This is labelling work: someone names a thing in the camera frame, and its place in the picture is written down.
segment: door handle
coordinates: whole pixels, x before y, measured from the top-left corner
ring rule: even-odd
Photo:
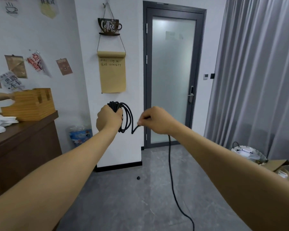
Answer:
[[[190,86],[189,89],[189,95],[187,95],[189,97],[188,101],[189,103],[193,102],[193,96],[194,96],[194,86]]]

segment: coffee sign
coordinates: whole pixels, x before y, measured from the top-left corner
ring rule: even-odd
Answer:
[[[98,18],[99,26],[103,32],[101,35],[105,36],[118,36],[117,31],[122,29],[122,25],[119,23],[119,19]]]

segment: right hand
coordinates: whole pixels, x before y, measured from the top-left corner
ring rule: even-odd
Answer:
[[[146,126],[157,134],[172,135],[179,122],[175,120],[165,109],[154,106],[142,113],[137,122],[140,126]]]

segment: black baseboard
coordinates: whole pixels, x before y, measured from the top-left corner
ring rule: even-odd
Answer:
[[[95,167],[95,172],[104,172],[109,170],[115,170],[120,168],[129,168],[129,167],[135,167],[135,166],[142,166],[142,161],[138,162],[132,162],[132,163],[126,163],[126,164],[116,164],[116,165],[110,165],[110,166],[104,166],[104,167]]]

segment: frosted glass door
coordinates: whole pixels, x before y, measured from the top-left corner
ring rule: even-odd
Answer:
[[[196,20],[153,16],[151,106],[185,125]],[[151,131],[151,143],[167,142]]]

